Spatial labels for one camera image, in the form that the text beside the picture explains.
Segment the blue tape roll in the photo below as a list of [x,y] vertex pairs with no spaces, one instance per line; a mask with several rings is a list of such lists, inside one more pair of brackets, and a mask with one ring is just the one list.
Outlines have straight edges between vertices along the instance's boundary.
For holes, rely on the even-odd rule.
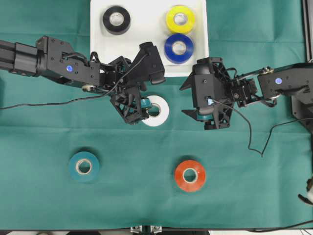
[[[173,51],[173,44],[178,41],[183,42],[186,45],[186,51],[184,54],[178,55],[175,54]],[[186,35],[177,33],[166,40],[164,49],[166,58],[169,61],[175,64],[182,64],[189,60],[189,58],[192,56],[194,52],[194,44],[192,43],[191,39],[188,38]]]
[[[90,165],[90,169],[81,171],[80,166]],[[99,161],[95,155],[89,152],[78,152],[69,161],[68,170],[73,180],[89,182],[95,179],[99,172]]]

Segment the blue led light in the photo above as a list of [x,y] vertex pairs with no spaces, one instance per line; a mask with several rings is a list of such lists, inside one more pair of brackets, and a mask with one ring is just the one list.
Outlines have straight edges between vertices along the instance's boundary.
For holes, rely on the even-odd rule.
[[278,85],[282,84],[282,82],[283,82],[283,80],[279,77],[275,79],[275,83]]
[[67,71],[68,72],[73,72],[73,66],[72,65],[68,65],[67,66]]

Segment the tape roll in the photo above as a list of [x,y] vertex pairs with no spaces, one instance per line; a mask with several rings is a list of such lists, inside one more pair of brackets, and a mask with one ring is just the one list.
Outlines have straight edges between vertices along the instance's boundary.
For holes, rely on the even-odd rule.
[[165,99],[158,95],[150,95],[147,97],[152,106],[155,106],[159,109],[159,114],[156,116],[152,116],[149,114],[149,118],[143,120],[142,122],[148,126],[160,126],[162,125],[168,118],[170,114],[170,108]]
[[131,16],[121,6],[110,7],[104,13],[102,20],[107,31],[114,35],[125,33],[131,26]]
[[96,178],[99,172],[99,161],[89,152],[78,152],[69,161],[68,170],[73,180],[89,182]]
[[177,5],[167,12],[166,24],[172,33],[187,34],[195,24],[195,15],[187,6]]
[[[181,47],[180,51],[175,51],[175,46]],[[175,64],[182,64],[189,60],[194,52],[194,44],[191,39],[183,34],[174,34],[169,37],[164,46],[166,58]]]
[[[192,181],[186,180],[184,176],[188,170],[193,171],[195,174],[195,178]],[[185,192],[195,192],[201,189],[205,183],[205,169],[200,163],[194,160],[186,160],[177,166],[174,178],[182,190]]]

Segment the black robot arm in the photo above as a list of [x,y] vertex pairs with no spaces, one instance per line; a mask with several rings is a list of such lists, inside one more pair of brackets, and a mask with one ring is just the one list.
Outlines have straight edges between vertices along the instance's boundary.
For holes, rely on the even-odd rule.
[[36,46],[0,41],[0,69],[23,76],[42,76],[56,83],[109,95],[111,103],[128,124],[148,118],[151,104],[141,97],[145,82],[165,81],[157,47],[143,43],[133,62],[123,56],[103,64],[96,52],[90,60],[62,40],[43,36]]
[[[192,89],[194,110],[182,110],[196,121],[204,122],[205,130],[230,126],[235,102],[238,107],[262,102],[274,107],[280,95],[291,96],[292,113],[297,119],[313,118],[313,63],[298,63],[277,69],[262,68],[237,75],[232,79],[223,60],[208,57],[197,61],[180,90]],[[262,96],[252,76],[258,76]],[[302,124],[313,133],[313,122]]]

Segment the orange tape roll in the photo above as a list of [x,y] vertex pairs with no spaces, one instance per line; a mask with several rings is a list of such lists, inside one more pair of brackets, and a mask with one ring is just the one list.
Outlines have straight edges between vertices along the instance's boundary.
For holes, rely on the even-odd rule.
[[[186,179],[186,172],[193,171],[194,179]],[[205,169],[204,167],[194,161],[186,160],[179,164],[174,173],[175,181],[182,190],[185,192],[195,192],[202,188],[205,183]]]

